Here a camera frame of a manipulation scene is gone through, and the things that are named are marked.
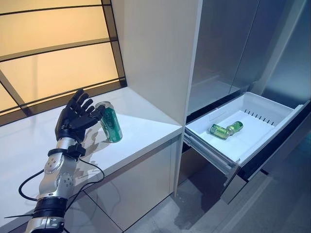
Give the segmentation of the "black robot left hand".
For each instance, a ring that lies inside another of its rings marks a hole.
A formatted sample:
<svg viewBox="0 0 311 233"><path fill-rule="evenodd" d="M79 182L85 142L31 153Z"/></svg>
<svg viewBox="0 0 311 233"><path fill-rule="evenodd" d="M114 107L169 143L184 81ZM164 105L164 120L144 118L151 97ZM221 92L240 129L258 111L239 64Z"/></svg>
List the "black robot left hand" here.
<svg viewBox="0 0 311 233"><path fill-rule="evenodd" d="M81 143L84 141L86 130L99 122L105 106L94 107L93 100L83 89L78 89L61 111L55 126L56 140L69 137Z"/></svg>

